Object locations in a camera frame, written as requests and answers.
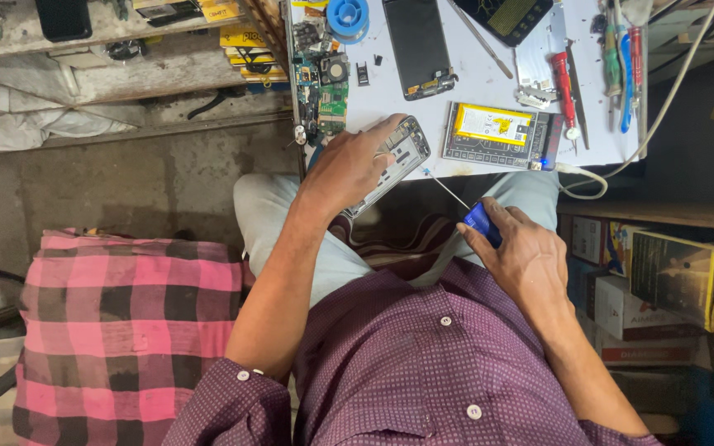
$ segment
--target red screwdriver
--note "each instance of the red screwdriver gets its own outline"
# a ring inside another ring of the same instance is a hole
[[[574,117],[574,102],[572,102],[572,92],[569,88],[569,73],[566,72],[566,52],[560,52],[550,60],[555,69],[555,82],[562,98],[562,112],[566,118],[566,138],[572,141],[574,154],[578,154],[577,138],[580,137],[578,122]]]

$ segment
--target battery label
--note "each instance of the battery label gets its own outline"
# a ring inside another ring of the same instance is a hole
[[[460,104],[456,115],[456,135],[511,145],[525,145],[531,114],[491,107]]]

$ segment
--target pink checkered cloth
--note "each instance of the pink checkered cloth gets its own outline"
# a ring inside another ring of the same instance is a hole
[[[160,444],[224,355],[241,275],[222,244],[45,231],[21,295],[21,443]]]

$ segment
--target shirt sleeve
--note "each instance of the shirt sleeve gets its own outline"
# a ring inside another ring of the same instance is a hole
[[[288,389],[223,359],[205,372],[163,445],[290,443]]]
[[[594,446],[662,446],[662,443],[651,434],[645,437],[630,437],[593,421],[579,420],[578,422],[589,443]]]

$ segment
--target white table surface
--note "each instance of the white table surface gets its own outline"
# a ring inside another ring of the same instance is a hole
[[[498,57],[515,74],[513,79],[509,79],[481,47],[447,0],[437,0],[437,3],[451,65],[459,75],[455,88],[417,101],[404,100],[382,2],[368,0],[371,21],[368,35],[358,44],[340,47],[340,50],[348,55],[352,65],[346,130],[352,133],[366,130],[393,113],[411,114],[421,123],[431,145],[431,156],[424,162],[423,167],[430,169],[436,176],[468,176],[518,170],[441,157],[451,102],[536,109],[525,107],[514,98],[518,79],[513,49],[474,22]],[[556,160],[575,166],[621,163],[638,148],[638,128],[633,118],[629,131],[622,134],[618,128],[619,110],[614,109],[612,115],[609,113],[611,107],[609,99],[604,95],[602,63],[597,62],[598,59],[601,60],[601,46],[597,44],[598,35],[590,34],[591,20],[599,14],[597,3],[595,0],[569,0],[562,7],[566,18],[566,35],[574,41],[572,51],[589,132],[590,150],[585,148],[585,139],[580,138],[576,156],[572,142],[562,138]],[[294,21],[300,20],[303,14],[302,6],[293,6]],[[383,56],[381,66],[374,64],[374,54]],[[354,64],[362,65],[363,62],[368,63],[370,86],[357,85],[357,70]],[[552,104],[545,111],[559,112],[559,102]],[[424,174],[414,171],[405,180],[419,178],[424,178]]]

